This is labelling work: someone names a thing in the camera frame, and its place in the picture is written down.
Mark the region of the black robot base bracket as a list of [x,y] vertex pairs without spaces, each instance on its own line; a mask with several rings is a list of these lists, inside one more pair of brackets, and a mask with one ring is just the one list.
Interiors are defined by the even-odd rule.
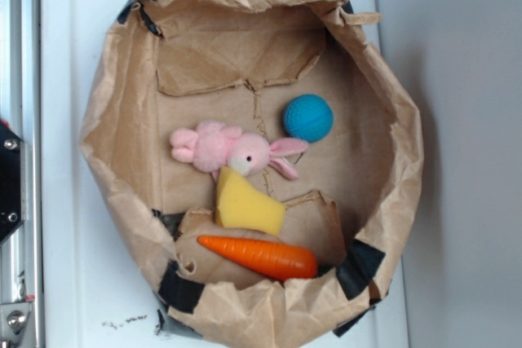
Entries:
[[23,147],[22,139],[1,120],[1,244],[9,240],[23,222]]

